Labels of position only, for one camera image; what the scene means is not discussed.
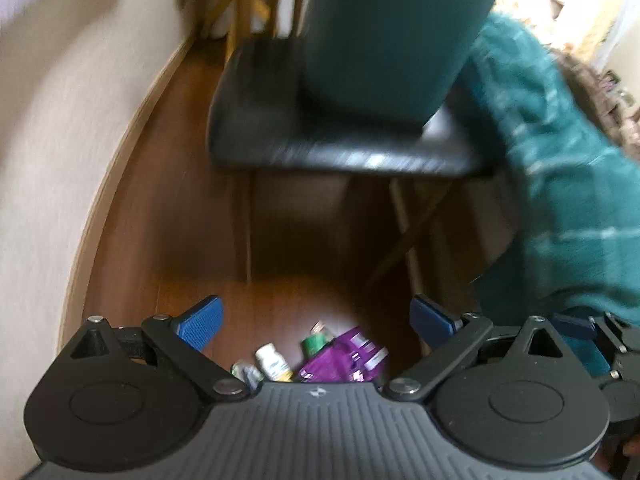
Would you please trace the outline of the clear wrapper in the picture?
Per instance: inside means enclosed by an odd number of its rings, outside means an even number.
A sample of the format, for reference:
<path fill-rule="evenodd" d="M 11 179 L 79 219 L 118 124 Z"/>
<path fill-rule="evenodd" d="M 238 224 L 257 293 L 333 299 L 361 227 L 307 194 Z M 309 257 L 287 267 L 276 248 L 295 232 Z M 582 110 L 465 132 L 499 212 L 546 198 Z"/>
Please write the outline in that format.
<path fill-rule="evenodd" d="M 232 364 L 231 374 L 248 385 L 251 392 L 257 391 L 265 381 L 265 376 L 250 362 L 239 360 Z"/>

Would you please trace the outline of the white pill bottle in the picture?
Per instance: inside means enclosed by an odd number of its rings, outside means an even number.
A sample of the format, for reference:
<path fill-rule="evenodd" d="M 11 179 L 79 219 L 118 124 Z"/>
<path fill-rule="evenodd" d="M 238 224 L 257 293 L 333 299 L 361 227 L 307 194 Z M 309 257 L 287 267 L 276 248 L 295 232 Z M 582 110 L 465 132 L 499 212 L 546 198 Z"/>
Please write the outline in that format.
<path fill-rule="evenodd" d="M 271 342 L 258 348 L 255 358 L 270 382 L 292 382 L 292 368 Z"/>

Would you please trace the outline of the purple snack wrapper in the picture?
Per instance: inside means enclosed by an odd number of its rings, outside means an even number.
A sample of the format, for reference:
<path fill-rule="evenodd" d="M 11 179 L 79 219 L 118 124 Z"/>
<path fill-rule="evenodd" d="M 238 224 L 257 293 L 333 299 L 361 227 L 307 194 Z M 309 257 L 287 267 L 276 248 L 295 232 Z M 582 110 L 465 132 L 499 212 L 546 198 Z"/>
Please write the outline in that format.
<path fill-rule="evenodd" d="M 335 337 L 298 371 L 300 382 L 375 382 L 384 372 L 388 350 L 359 327 Z"/>

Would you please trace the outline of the green paper cup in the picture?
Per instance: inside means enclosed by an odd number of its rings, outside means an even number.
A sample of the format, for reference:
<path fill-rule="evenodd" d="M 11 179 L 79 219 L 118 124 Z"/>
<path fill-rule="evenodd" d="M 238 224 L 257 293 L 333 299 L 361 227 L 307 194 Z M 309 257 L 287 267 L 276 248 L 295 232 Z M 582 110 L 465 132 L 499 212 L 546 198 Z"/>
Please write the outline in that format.
<path fill-rule="evenodd" d="M 309 334 L 300 342 L 300 348 L 306 360 L 310 360 L 318 354 L 335 338 L 326 324 L 318 321 L 311 327 Z"/>

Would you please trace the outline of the teal plastic trash bin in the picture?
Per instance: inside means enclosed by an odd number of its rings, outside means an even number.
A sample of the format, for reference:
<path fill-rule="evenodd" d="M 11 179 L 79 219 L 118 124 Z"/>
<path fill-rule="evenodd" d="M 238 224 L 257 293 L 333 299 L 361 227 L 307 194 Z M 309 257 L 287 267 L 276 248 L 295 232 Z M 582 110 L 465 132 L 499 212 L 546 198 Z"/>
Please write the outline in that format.
<path fill-rule="evenodd" d="M 469 55 L 495 0 L 310 0 L 303 81 L 326 105 L 422 126 Z"/>

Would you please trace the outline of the teal plaid blanket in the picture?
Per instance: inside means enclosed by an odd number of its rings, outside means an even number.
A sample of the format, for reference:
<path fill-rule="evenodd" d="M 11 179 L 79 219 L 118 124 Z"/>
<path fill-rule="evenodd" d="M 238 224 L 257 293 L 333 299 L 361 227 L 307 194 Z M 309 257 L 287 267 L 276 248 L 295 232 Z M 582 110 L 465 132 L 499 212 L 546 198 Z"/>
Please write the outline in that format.
<path fill-rule="evenodd" d="M 491 13 L 461 73 L 496 125 L 518 232 L 474 284 L 484 315 L 639 323 L 639 166 L 578 108 L 548 50 Z"/>

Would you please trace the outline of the wooden chair black seat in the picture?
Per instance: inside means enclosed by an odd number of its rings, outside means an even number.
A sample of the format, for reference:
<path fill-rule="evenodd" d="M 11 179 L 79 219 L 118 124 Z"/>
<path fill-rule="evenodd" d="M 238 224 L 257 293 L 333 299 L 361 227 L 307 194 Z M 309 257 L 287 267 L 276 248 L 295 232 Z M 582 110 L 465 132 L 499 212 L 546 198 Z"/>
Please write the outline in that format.
<path fill-rule="evenodd" d="M 302 42 L 278 38 L 280 0 L 269 0 L 264 30 L 250 31 L 258 0 L 235 3 L 227 63 L 210 104 L 207 149 L 234 172 L 232 228 L 239 274 L 252 278 L 252 220 L 259 171 L 372 174 L 433 180 L 439 188 L 370 274 L 371 282 L 410 252 L 447 195 L 463 181 L 489 177 L 490 121 L 455 84 L 422 127 L 388 124 L 332 110 L 305 89 Z"/>

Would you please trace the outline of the brown fleece blanket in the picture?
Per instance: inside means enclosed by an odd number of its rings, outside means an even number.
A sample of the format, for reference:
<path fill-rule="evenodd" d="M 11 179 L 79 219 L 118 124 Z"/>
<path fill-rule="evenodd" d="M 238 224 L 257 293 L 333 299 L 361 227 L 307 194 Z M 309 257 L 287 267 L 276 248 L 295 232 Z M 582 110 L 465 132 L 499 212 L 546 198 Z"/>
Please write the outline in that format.
<path fill-rule="evenodd" d="M 628 157 L 639 160 L 639 112 L 633 112 L 613 91 L 607 92 L 604 78 L 588 64 L 560 50 L 551 49 L 549 53 L 589 121 Z"/>

